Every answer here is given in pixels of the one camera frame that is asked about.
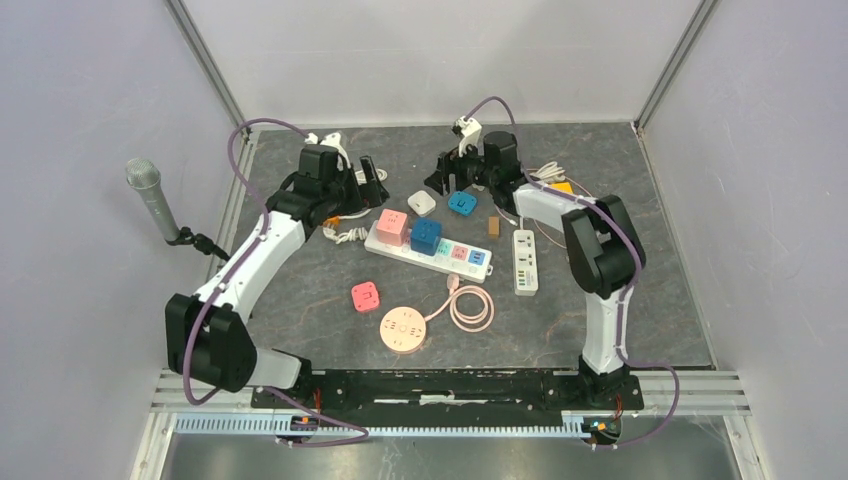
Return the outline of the light blue adapter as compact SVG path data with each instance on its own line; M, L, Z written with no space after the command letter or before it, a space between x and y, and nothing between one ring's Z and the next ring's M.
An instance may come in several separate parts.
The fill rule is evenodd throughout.
M477 198L464 191L453 192L448 199L448 208L461 216L468 217L478 204Z

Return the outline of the yellow cube adapter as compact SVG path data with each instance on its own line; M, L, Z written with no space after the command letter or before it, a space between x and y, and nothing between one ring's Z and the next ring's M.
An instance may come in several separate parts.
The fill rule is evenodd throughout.
M565 192L565 193L568 193L568 194L571 194L571 195L574 194L574 191L573 191L573 188L572 188L572 185L571 185L570 182L552 183L552 184L550 184L550 187L555 189L555 190Z

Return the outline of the pink white plug adapter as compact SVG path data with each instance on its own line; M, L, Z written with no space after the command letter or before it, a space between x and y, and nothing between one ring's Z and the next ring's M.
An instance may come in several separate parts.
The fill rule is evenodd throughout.
M407 213L383 209L377 224L377 240L383 244L401 247L407 237L409 216Z

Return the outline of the white folding adapter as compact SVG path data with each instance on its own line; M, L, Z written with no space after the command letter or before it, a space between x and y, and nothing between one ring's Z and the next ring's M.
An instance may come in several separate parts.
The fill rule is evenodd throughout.
M427 217L435 211L437 203L429 193L419 190L408 197L407 205L417 216Z

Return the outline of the long white power strip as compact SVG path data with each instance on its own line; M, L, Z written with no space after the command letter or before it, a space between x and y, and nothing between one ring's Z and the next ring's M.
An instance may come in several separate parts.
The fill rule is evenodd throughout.
M374 222L364 240L366 251L398 260L403 263L422 267L442 274L455 274L462 280L482 284L493 273L493 253L482 247L476 247L451 239L441 238L434 255L426 255L411 248L409 228L400 246L381 242L377 237L377 223Z

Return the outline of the blue cube adapter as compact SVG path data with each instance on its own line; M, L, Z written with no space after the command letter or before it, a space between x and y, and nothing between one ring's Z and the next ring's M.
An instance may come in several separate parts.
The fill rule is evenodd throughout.
M417 253L434 256L442 237L442 224L428 218L419 218L410 235L410 248Z

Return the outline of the pink folding extension socket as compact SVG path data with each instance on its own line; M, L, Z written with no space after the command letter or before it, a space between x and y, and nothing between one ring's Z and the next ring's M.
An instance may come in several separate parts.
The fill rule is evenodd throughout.
M376 284L366 281L351 288L354 309L359 313L376 310L380 306L380 296Z

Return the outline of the round pink socket base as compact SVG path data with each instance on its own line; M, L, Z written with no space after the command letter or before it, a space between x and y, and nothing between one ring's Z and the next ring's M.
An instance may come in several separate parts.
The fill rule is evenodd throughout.
M406 355L419 350L426 340L427 321L416 309L396 307L389 310L379 325L383 344L393 353Z

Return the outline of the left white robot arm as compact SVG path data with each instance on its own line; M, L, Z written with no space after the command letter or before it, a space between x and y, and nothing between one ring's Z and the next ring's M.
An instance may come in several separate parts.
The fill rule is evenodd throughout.
M276 387L290 407L306 405L313 379L303 361L285 352L258 348L247 321L286 260L328 219L382 205L389 197L370 156L360 159L365 181L339 147L306 145L298 168L261 200L253 231L210 280L190 296L175 294L165 306L169 369L185 382L197 380L236 393Z

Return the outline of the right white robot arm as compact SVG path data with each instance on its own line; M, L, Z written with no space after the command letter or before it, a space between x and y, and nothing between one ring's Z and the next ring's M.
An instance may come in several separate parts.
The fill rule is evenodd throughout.
M563 233L570 271L587 305L577 392L591 408L606 406L617 396L616 381L628 373L627 310L646 263L623 200L616 195L578 196L533 180L510 132L482 135L469 126L455 126L452 132L459 139L457 146L439 155L425 185L440 195L481 186L498 208Z

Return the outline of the white plug under orange strip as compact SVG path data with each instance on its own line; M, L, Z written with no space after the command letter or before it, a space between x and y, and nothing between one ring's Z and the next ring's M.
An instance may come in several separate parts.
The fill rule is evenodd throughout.
M331 226L324 226L322 232L325 238L336 245L346 242L365 241L369 235L369 230L365 227L356 227L339 232Z

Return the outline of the small brown block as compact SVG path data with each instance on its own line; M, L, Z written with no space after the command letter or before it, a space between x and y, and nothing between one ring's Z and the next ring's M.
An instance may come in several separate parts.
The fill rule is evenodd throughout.
M500 219L498 217L491 216L488 219L488 225L487 225L488 236L492 239L497 239L497 238L500 237L500 232L501 232Z

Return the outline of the small white power strip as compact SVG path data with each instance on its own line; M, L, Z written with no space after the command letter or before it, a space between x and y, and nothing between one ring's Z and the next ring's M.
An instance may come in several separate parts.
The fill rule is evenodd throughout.
M534 233L517 229L512 235L513 286L518 296L535 296L539 275Z

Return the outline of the silver microphone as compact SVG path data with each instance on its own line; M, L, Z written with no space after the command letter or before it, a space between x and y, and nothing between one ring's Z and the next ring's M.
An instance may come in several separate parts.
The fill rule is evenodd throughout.
M176 242L180 227L162 190L161 172L150 160L133 158L127 162L125 173L128 185L139 194L164 240Z

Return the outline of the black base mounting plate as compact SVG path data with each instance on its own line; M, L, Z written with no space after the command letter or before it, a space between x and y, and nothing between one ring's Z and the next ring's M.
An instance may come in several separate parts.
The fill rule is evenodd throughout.
M597 379L578 370L314 370L287 395L362 427L558 426L563 412L591 416L644 407L629 370Z

